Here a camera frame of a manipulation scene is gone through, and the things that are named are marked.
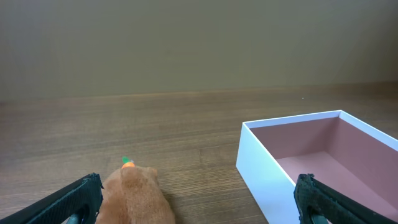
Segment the white box with pink interior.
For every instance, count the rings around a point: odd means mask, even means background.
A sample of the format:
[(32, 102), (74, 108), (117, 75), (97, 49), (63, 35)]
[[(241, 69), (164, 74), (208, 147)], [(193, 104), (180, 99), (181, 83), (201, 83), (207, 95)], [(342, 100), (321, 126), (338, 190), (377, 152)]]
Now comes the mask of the white box with pink interior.
[(269, 223), (298, 223), (300, 174), (397, 220), (397, 140), (326, 111), (243, 123), (236, 167)]

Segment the brown plush toy with carrot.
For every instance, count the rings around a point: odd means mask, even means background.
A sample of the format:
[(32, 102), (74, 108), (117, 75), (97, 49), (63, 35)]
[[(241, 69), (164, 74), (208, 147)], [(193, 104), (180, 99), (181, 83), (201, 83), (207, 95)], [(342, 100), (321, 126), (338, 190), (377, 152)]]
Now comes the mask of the brown plush toy with carrot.
[(123, 166), (103, 182), (101, 191), (103, 201), (96, 223), (176, 223), (154, 168), (137, 166), (130, 158), (123, 157)]

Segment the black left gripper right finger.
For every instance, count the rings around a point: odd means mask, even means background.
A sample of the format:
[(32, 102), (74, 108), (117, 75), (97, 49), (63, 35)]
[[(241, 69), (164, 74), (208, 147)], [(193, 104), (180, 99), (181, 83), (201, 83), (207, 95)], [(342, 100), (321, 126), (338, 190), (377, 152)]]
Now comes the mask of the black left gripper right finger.
[(294, 190), (300, 224), (397, 224), (314, 178), (300, 174)]

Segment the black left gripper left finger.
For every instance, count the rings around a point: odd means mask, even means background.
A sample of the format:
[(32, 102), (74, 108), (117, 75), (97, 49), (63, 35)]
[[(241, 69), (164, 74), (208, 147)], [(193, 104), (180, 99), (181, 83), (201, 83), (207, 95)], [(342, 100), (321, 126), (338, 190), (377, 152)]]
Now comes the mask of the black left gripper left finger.
[(94, 224), (103, 201), (102, 188), (100, 176), (88, 174), (1, 219), (1, 224)]

